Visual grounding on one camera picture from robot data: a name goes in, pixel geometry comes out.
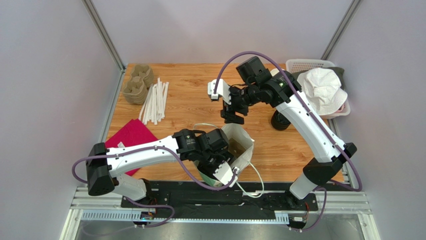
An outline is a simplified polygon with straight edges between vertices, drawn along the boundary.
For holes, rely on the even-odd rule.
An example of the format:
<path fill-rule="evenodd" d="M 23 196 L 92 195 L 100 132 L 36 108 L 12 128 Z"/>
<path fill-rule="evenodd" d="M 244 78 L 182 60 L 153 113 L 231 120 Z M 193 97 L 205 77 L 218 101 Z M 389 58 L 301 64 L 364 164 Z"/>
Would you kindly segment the stack of pulp cup carriers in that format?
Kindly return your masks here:
<path fill-rule="evenodd" d="M 124 84 L 122 94 L 130 104 L 142 105 L 154 82 L 154 72 L 148 64 L 136 64 L 130 71 L 130 80 Z"/>

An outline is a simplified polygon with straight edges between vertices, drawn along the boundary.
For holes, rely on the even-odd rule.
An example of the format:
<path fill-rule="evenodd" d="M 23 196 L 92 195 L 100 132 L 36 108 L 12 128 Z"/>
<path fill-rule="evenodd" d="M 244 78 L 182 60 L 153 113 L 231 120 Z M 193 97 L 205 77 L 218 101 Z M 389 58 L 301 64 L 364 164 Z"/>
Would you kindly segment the stack of paper cups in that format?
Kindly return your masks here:
<path fill-rule="evenodd" d="M 271 71 L 270 71 L 270 74 L 272 75 L 272 76 L 275 76 L 276 74 L 278 74 L 278 73 L 280 73 L 280 71 L 279 71 L 279 69 L 277 69 L 277 68 L 274 68 L 274 69 L 272 69 Z"/>

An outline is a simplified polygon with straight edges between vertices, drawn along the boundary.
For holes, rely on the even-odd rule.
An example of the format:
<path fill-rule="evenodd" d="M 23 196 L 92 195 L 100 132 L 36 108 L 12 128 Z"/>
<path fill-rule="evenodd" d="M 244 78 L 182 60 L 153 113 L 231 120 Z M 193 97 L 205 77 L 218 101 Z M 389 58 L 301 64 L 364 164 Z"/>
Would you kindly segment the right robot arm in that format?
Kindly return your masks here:
<path fill-rule="evenodd" d="M 208 83 L 207 94 L 212 101 L 222 98 L 220 115 L 227 124 L 244 124 L 248 108 L 265 103 L 296 128 L 314 155 L 286 191 L 289 199 L 299 203 L 310 192 L 331 181 L 343 165 L 350 162 L 357 147 L 334 135 L 314 111 L 291 73 L 270 59 L 269 62 L 277 69 L 277 73 L 272 74 L 260 60 L 262 54 L 253 52 L 252 55 L 236 67 L 244 82 L 242 88 L 228 85 L 218 75 Z"/>

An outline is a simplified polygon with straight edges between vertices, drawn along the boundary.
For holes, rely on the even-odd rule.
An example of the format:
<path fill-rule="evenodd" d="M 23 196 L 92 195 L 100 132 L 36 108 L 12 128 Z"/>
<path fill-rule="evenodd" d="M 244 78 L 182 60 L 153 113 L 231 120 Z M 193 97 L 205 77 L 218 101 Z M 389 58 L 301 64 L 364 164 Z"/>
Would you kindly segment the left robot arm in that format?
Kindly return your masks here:
<path fill-rule="evenodd" d="M 122 148 L 107 148 L 101 142 L 95 144 L 84 159 L 88 194 L 116 193 L 134 201 L 141 200 L 149 195 L 148 182 L 135 179 L 127 172 L 183 161 L 197 162 L 198 170 L 204 175 L 212 176 L 223 188 L 232 187 L 238 179 L 237 168 L 230 165 L 233 159 L 229 140 L 220 128 L 209 132 L 185 128 L 154 142 Z"/>

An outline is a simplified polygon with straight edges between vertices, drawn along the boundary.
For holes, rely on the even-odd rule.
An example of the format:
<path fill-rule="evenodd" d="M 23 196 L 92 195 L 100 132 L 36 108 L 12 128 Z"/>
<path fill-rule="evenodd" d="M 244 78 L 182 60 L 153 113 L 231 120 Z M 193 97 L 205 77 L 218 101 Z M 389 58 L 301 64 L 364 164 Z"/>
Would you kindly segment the green white paper bag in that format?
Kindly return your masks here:
<path fill-rule="evenodd" d="M 229 151 L 235 157 L 235 160 L 231 161 L 229 165 L 232 169 L 238 168 L 235 184 L 246 196 L 250 198 L 260 198 L 264 193 L 265 185 L 259 171 L 251 163 L 251 159 L 254 153 L 255 140 L 249 136 L 247 131 L 244 130 L 241 125 L 236 123 L 225 124 L 221 127 L 221 129 L 229 140 Z M 242 171 L 248 166 L 251 166 L 259 177 L 261 184 L 260 191 L 248 193 L 239 183 L 239 177 Z"/>

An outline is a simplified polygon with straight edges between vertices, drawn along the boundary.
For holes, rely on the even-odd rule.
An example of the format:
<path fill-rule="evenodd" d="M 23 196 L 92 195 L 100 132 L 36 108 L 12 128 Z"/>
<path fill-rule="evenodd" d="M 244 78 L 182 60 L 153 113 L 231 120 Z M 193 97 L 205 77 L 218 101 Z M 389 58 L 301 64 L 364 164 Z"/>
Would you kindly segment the single pulp cup carrier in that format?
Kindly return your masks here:
<path fill-rule="evenodd" d="M 246 148 L 242 144 L 240 144 L 238 141 L 231 138 L 229 140 L 228 150 L 237 159 L 246 151 Z"/>

